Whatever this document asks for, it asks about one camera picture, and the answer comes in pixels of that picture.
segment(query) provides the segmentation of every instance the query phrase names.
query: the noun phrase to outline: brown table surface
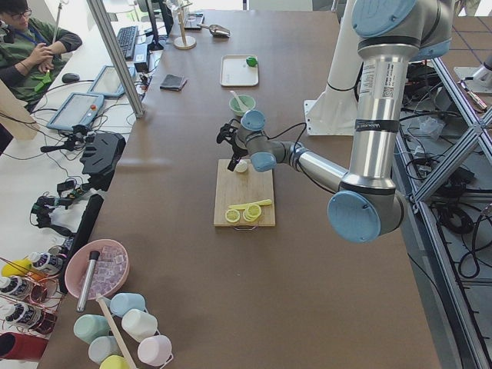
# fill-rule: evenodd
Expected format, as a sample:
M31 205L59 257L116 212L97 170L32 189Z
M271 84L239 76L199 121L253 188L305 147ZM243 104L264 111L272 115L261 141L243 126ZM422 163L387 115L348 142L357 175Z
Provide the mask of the brown table surface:
M213 227L218 159L231 155L215 143L232 118L222 56L258 56L259 85L235 90L254 96L274 135L302 122L304 99L324 90L338 25L330 12L205 17L232 37L202 30L190 51L167 47L91 237L128 249L121 291L145 296L173 344L168 367L440 367L399 231L371 244L340 239L326 217L329 194L287 166L274 170L274 228ZM182 92L159 90L167 73L188 78ZM302 141L348 165L351 138ZM72 333L75 304L64 300L39 369L96 367ZM95 302L87 312L98 314ZM125 338L136 359L137 344Z

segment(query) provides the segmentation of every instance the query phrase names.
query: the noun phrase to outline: wooden cutting board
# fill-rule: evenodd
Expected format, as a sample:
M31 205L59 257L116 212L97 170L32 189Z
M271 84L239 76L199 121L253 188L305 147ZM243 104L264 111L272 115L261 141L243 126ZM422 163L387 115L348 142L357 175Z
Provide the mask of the wooden cutting board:
M217 169L217 187L215 189L215 227L274 227L275 203L274 203L274 179L272 171L258 173L253 165L248 162L248 170L245 173L229 171L229 159L220 159ZM225 212L229 205L244 204L270 198L272 204L261 207L261 216L253 222L243 219L237 223L229 223L225 220Z

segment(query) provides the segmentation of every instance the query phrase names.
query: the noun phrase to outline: keyboard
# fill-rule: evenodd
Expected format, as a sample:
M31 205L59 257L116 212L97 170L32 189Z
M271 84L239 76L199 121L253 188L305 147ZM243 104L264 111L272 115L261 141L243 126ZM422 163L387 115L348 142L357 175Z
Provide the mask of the keyboard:
M138 27L136 25L120 28L118 34L116 35L121 52L127 60L133 60L137 36Z

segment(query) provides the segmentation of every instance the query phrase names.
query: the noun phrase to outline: wallet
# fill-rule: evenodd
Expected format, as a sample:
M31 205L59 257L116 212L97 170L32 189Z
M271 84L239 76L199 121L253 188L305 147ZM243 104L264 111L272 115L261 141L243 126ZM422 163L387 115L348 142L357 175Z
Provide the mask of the wallet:
M162 81L160 88L162 90L181 91L186 84L187 79L177 75L166 75Z

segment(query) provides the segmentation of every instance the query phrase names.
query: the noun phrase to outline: person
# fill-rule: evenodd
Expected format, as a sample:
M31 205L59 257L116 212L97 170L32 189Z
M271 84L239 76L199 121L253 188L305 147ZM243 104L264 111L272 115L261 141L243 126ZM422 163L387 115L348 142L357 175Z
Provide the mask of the person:
M31 111L48 89L36 86L49 71L51 80L63 69L61 54L77 49L82 40L75 33L31 18L27 0L0 0L0 19L13 28L13 44L0 43L0 79Z

